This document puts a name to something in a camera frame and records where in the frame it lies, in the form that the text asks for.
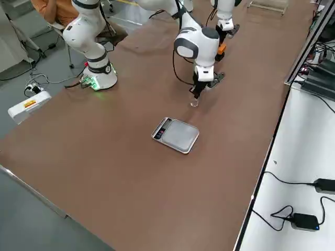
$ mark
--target white table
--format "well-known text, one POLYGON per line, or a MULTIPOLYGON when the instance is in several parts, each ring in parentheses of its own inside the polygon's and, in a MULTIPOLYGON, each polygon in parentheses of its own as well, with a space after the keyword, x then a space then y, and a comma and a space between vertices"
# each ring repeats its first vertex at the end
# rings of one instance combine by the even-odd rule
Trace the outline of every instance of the white table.
MULTIPOLYGON (((335 109, 335 102, 326 100, 335 109)), ((335 114, 317 97, 292 89, 274 141, 266 171, 290 182, 335 179, 335 114)), ((264 174, 253 209, 279 229, 282 220, 270 217, 286 205, 295 212, 322 219, 320 197, 313 187, 280 183, 264 174)), ((335 249, 335 203, 324 200, 326 221, 318 232, 295 230, 289 222, 281 232, 251 214, 241 251, 335 249)))

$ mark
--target power adapter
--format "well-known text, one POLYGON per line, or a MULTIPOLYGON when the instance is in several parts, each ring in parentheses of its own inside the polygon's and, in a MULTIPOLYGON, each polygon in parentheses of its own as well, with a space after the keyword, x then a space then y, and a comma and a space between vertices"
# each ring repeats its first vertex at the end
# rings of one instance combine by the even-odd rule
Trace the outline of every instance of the power adapter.
POLYGON ((317 192, 335 193, 335 180, 317 179, 313 184, 317 192))
POLYGON ((29 92, 32 95, 35 95, 42 91, 44 91, 44 89, 40 87, 39 84, 37 84, 36 82, 32 82, 31 84, 27 85, 25 88, 25 94, 26 92, 29 92))
POLYGON ((320 230, 320 225, 315 215, 294 213, 288 220, 291 222, 291 226, 294 229, 305 231, 320 230))
POLYGON ((56 44, 55 44, 55 43, 51 43, 51 44, 48 45, 48 48, 49 48, 49 49, 53 49, 53 48, 55 48, 55 47, 56 47, 56 44))

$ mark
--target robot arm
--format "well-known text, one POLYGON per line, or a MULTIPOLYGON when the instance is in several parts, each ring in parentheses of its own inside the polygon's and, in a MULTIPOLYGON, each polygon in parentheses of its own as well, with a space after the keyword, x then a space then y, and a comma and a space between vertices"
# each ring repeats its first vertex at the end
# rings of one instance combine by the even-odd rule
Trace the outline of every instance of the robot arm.
POLYGON ((179 0, 137 0, 137 3, 147 10, 162 9, 178 20, 180 32, 174 40, 174 51, 183 58, 194 59, 194 86, 190 91, 198 99, 214 79, 218 32, 198 23, 179 0))
POLYGON ((174 40, 174 51, 183 58, 194 59, 194 86, 190 92, 196 100, 214 80, 214 63, 218 48, 225 34, 234 29, 232 9, 235 0, 211 1, 214 8, 218 9, 219 22, 216 29, 203 27, 191 16, 187 9, 193 10, 192 0, 137 0, 139 6, 144 9, 162 9, 178 20, 180 32, 174 40))
POLYGON ((78 17, 65 28, 63 38, 73 49, 83 53, 88 67, 82 81, 94 90, 107 89, 117 82, 106 49, 96 42, 96 37, 105 28, 106 21, 100 11, 100 0, 72 0, 78 17))

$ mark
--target digital kitchen scale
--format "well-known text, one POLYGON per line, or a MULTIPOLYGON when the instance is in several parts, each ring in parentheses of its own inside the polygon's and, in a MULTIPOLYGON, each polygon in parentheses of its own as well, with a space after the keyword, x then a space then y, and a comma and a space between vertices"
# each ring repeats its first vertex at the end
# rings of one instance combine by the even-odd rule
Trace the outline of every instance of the digital kitchen scale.
POLYGON ((164 118, 151 136, 154 140, 187 154, 197 140, 199 130, 183 121, 164 118))

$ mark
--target person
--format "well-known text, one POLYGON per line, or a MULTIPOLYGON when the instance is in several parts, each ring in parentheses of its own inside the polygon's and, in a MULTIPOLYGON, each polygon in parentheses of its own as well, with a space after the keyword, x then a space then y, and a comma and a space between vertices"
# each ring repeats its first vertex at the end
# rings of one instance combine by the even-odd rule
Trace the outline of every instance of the person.
MULTIPOLYGON (((39 14, 50 24, 57 22, 66 27, 79 15, 72 6, 71 0, 31 0, 32 5, 39 14)), ((128 34, 117 24, 108 21, 112 29, 108 29, 107 24, 98 37, 106 38, 114 46, 122 41, 128 34)))

